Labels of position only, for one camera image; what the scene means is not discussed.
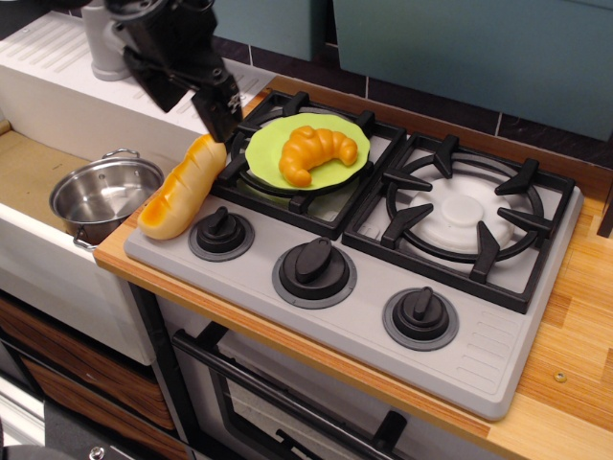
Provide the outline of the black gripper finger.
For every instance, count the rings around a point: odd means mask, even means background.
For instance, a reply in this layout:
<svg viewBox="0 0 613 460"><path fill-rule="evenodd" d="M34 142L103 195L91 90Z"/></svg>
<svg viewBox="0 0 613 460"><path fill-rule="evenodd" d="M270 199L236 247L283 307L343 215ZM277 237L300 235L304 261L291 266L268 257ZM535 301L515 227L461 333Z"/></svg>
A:
<svg viewBox="0 0 613 460"><path fill-rule="evenodd" d="M218 143L227 142L239 124L239 93L202 88L192 96L199 118Z"/></svg>
<svg viewBox="0 0 613 460"><path fill-rule="evenodd" d="M170 112L186 95L189 86L169 76L166 72L137 63L130 73L151 100L165 113Z"/></svg>

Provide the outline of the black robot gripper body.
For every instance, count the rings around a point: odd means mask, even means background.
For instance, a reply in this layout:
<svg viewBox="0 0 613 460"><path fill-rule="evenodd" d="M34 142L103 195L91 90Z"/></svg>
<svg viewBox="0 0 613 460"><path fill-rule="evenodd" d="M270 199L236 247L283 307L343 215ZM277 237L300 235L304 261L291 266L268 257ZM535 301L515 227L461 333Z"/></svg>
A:
<svg viewBox="0 0 613 460"><path fill-rule="evenodd" d="M214 50L217 26L213 1L105 1L124 42L128 69L137 63L166 72L194 94L202 88L238 92Z"/></svg>

